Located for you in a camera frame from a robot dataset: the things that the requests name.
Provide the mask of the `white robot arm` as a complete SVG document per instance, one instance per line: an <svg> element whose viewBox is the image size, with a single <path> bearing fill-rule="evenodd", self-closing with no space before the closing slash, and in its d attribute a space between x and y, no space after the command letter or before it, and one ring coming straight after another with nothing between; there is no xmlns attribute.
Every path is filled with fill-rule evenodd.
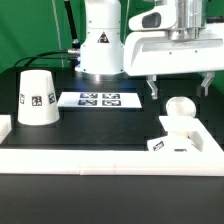
<svg viewBox="0 0 224 224"><path fill-rule="evenodd" d="M146 0L154 7L128 20L120 39L119 0L84 0L86 39L78 70L97 80L122 72L144 76L158 97L159 75L201 73L206 95L215 73L224 70L224 18L206 16L209 0Z"/></svg>

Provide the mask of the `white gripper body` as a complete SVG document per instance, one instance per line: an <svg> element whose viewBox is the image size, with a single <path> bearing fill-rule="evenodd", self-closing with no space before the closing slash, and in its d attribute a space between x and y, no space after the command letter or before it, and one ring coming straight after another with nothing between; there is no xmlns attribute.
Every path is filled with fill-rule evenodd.
<svg viewBox="0 0 224 224"><path fill-rule="evenodd" d="M206 27L187 41L171 41L165 31L133 32L125 43L124 70L130 76L224 70L224 28Z"/></svg>

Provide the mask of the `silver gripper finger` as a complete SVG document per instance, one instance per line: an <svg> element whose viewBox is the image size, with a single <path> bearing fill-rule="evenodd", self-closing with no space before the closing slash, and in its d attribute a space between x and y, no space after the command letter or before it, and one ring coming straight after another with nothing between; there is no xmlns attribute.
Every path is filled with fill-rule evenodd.
<svg viewBox="0 0 224 224"><path fill-rule="evenodd" d="M151 88L151 96L153 99L157 99L158 98L158 88L155 84L156 81L156 77L155 76L148 76L146 78L146 82L149 85L149 87Z"/></svg>
<svg viewBox="0 0 224 224"><path fill-rule="evenodd" d="M204 97L208 95L209 86L212 84L214 78L215 78L215 72L203 72L202 73L202 83L197 87L197 95L199 97Z"/></svg>

